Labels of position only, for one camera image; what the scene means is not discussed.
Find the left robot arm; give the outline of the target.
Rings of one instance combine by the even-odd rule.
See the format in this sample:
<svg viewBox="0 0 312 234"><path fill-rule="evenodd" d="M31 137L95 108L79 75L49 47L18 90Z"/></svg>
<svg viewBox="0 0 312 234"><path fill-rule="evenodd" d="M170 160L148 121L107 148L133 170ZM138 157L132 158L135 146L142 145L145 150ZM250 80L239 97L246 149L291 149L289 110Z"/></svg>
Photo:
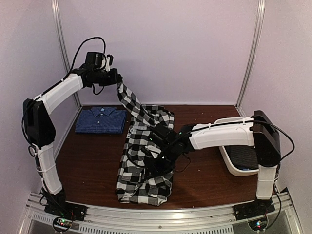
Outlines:
<svg viewBox="0 0 312 234"><path fill-rule="evenodd" d="M85 62L71 69L64 78L23 102L22 132L29 143L29 153L34 157L36 170L41 177L43 195L48 205L59 216L70 212L65 191L60 182L53 153L56 129L50 115L69 96L97 84L106 87L122 81L117 69L112 68L114 57L100 52L88 52Z"/></svg>

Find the black white checked shirt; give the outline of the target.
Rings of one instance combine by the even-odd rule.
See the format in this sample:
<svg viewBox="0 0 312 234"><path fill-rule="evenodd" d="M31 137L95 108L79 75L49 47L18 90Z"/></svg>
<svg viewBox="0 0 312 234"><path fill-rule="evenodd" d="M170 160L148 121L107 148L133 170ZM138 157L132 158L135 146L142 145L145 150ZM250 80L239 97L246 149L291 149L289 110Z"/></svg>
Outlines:
<svg viewBox="0 0 312 234"><path fill-rule="evenodd" d="M160 153L159 147L149 141L149 134L157 124L172 129L174 113L159 105L141 104L123 82L117 84L117 96L131 115L117 174L118 201L160 206L172 193L173 172L152 176L148 170L148 160Z"/></svg>

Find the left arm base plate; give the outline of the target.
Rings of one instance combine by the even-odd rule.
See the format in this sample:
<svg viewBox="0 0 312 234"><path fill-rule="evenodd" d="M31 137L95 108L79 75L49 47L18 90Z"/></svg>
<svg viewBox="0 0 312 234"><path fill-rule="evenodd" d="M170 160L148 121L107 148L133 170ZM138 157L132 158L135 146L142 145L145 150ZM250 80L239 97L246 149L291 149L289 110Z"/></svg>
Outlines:
<svg viewBox="0 0 312 234"><path fill-rule="evenodd" d="M65 202L65 205L63 206L48 202L44 208L46 213L73 221L84 221L86 210L86 206L70 202Z"/></svg>

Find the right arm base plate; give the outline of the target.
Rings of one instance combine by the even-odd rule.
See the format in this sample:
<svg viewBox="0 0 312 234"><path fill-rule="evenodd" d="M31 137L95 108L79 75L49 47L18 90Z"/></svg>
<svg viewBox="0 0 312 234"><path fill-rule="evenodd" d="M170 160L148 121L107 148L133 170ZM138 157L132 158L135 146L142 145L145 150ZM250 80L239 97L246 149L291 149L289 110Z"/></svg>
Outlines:
<svg viewBox="0 0 312 234"><path fill-rule="evenodd" d="M255 200L248 203L234 205L236 220L249 219L274 211L275 207L272 200Z"/></svg>

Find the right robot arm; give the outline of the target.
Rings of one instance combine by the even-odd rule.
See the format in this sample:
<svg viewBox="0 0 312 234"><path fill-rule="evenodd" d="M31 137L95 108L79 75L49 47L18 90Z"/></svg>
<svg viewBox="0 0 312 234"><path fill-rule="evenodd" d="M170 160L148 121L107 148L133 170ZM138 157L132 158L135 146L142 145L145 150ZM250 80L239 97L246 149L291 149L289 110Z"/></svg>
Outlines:
<svg viewBox="0 0 312 234"><path fill-rule="evenodd" d="M262 214L269 206L274 180L281 162L280 130L263 111L251 117L223 118L208 124L184 125L179 132L157 124L148 140L158 148L143 148L144 165L152 177L172 171L180 155L220 146L254 147L258 163L256 198L250 204L254 215Z"/></svg>

